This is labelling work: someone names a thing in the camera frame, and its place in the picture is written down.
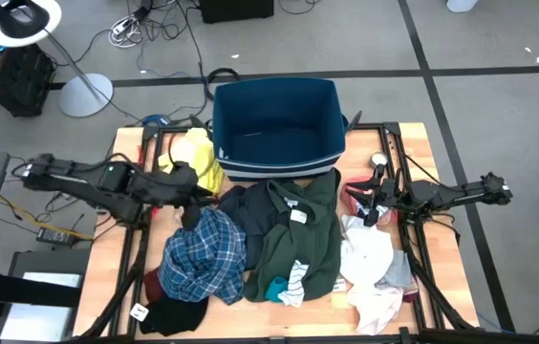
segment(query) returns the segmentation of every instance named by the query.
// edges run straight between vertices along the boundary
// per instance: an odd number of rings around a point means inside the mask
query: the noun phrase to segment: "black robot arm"
[[[428,220],[432,214],[454,206],[481,202],[484,204],[508,204],[512,194],[505,180],[492,172],[481,177],[479,182],[459,186],[446,186],[429,181],[415,181],[399,190],[399,180],[386,179],[381,184],[384,166],[379,165],[372,179],[363,183],[348,183],[348,186],[373,193],[347,192],[361,205],[368,207],[366,226],[377,222],[377,205],[395,208],[408,215],[410,219]]]
[[[211,204],[211,193],[197,185],[195,170],[176,162],[171,173],[144,172],[130,161],[96,164],[64,161],[42,154],[29,161],[21,176],[31,190],[61,191],[106,209],[119,222],[135,226],[145,205],[183,206],[183,226],[192,228],[200,207]]]

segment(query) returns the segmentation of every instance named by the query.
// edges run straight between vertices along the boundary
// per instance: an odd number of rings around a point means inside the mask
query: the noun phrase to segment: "black case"
[[[200,8],[207,24],[273,16],[273,0],[200,0]]]
[[[41,115],[54,72],[49,57],[35,44],[5,48],[0,60],[0,105],[14,117]]]

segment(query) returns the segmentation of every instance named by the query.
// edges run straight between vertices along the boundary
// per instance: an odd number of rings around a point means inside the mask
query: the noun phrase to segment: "dark green jacket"
[[[294,209],[303,211],[305,224],[289,220],[277,225],[264,238],[261,257],[244,284],[249,301],[265,301],[270,282],[277,276],[289,280],[295,260],[310,267],[303,278],[304,300],[314,300],[333,290],[340,266],[340,229],[335,207],[339,171],[332,169],[315,178],[305,188],[292,182],[269,181],[268,192],[280,213],[291,213],[285,198],[298,201]]]

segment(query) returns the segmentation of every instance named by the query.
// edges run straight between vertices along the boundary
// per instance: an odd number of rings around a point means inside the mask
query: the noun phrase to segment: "wooden table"
[[[402,123],[400,125],[406,154],[413,157],[436,178],[437,168],[433,160],[431,146],[422,123]],[[136,161],[141,145],[141,128],[121,128],[115,140],[114,152],[120,152]],[[163,152],[166,152],[167,140],[163,140]],[[392,139],[389,145],[394,150]],[[150,169],[155,141],[149,142],[146,168]],[[378,131],[353,131],[346,136],[346,152],[336,164],[342,174],[342,182],[352,177],[371,176],[372,169],[368,164],[370,156],[381,151]],[[397,153],[393,152],[395,168],[399,167]],[[412,180],[425,179],[426,176],[418,168],[410,169]],[[234,183],[227,178],[223,183],[223,191],[230,189]],[[345,206],[339,202],[337,213],[344,213]],[[446,221],[446,217],[437,217]],[[96,235],[111,226],[112,221],[99,227]],[[166,206],[153,219],[150,231],[150,242],[146,258],[145,271],[156,268],[161,260],[165,240],[178,228],[174,208]],[[397,226],[394,224],[381,227],[380,230],[390,232],[393,246],[400,248]],[[124,228],[114,228],[94,243],[89,259],[89,266],[83,285],[80,306],[75,322],[75,334],[83,333],[89,328],[97,315],[103,310],[112,296],[117,283],[119,259],[124,242]],[[447,300],[461,314],[464,320],[477,326],[477,316],[467,280],[463,262],[459,254],[454,234],[449,228],[429,223],[424,226],[427,247],[431,264],[435,273],[436,284]],[[137,253],[140,234],[134,237],[130,262]],[[433,317],[426,290],[419,283],[420,295],[427,326],[432,326]],[[126,333],[127,317],[131,305],[130,289],[123,299],[119,333]],[[142,292],[140,302],[144,305],[146,298]],[[358,322],[356,308],[346,301],[346,292],[333,292],[324,297],[305,302],[301,309],[285,307],[271,302],[250,303],[246,299],[227,306],[221,300],[210,296],[206,316],[195,332],[177,333],[169,338],[236,338],[236,337],[270,337],[270,336],[316,336],[316,335],[357,335]],[[397,319],[389,323],[384,334],[399,333],[400,327],[407,327],[410,333],[417,333],[412,304],[403,303]],[[143,335],[137,332],[137,339],[164,339],[160,334]]]

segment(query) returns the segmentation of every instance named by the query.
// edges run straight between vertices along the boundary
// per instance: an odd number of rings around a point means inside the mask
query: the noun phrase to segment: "red cloth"
[[[354,192],[359,193],[368,193],[371,194],[371,191],[365,191],[355,189],[351,186],[347,186],[346,183],[358,183],[358,182],[367,182],[369,181],[369,176],[364,177],[353,177],[349,180],[346,180],[342,186],[342,191],[339,194],[339,199],[348,207],[348,210],[350,211],[350,215],[358,216],[359,214],[356,211],[356,200],[353,196],[349,195],[346,190],[352,190]],[[397,214],[394,213],[393,209],[389,209],[384,215],[380,216],[380,218],[377,220],[377,224],[380,226],[384,226],[388,224],[391,220],[397,221]]]
[[[159,268],[149,271],[142,277],[144,291],[146,292],[146,298],[149,303],[158,301],[162,297],[167,296],[165,291],[163,291],[162,284],[159,282],[158,270]]]

